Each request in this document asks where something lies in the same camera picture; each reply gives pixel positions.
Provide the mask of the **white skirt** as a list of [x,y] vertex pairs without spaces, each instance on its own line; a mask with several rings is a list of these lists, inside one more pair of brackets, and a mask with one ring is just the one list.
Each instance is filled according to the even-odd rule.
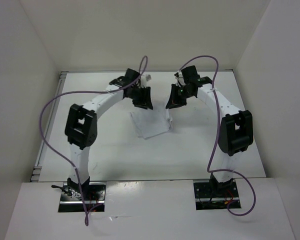
[[149,139],[168,133],[173,129],[173,118],[163,102],[156,101],[153,109],[138,108],[129,113],[138,138]]

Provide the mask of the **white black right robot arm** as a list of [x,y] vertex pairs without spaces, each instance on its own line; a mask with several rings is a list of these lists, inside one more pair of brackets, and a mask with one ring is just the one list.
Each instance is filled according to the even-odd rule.
[[187,105],[187,99],[195,97],[209,107],[217,117],[217,136],[212,148],[211,161],[219,167],[210,173],[209,191],[219,197],[230,189],[236,165],[243,152],[253,143],[253,116],[249,110],[241,110],[233,105],[215,87],[214,79],[201,77],[194,65],[175,73],[176,83],[172,84],[166,109]]

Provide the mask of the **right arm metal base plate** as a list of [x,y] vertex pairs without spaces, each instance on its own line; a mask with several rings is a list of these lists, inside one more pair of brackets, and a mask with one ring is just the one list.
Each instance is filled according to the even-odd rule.
[[228,204],[230,204],[230,209],[241,208],[239,192],[235,181],[225,189],[213,190],[208,179],[196,180],[193,182],[193,191],[197,211],[226,210]]

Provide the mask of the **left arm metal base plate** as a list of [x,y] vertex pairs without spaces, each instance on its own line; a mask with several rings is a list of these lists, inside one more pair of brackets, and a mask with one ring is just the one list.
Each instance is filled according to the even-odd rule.
[[[84,212],[80,193],[70,189],[66,182],[64,182],[62,186],[52,185],[51,187],[61,190],[58,206],[59,213]],[[105,211],[105,182],[90,182],[88,192],[84,194],[84,203],[89,213]]]

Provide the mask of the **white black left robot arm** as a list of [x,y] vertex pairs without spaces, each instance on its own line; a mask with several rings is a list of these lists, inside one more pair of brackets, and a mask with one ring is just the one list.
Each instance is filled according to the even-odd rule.
[[67,186],[78,200],[86,199],[90,193],[89,153],[97,139],[99,118],[125,98],[131,99],[137,108],[152,110],[151,88],[148,86],[150,80],[149,74],[140,74],[128,68],[125,75],[109,82],[105,93],[98,94],[82,105],[73,104],[70,107],[65,135],[74,168],[67,179]]

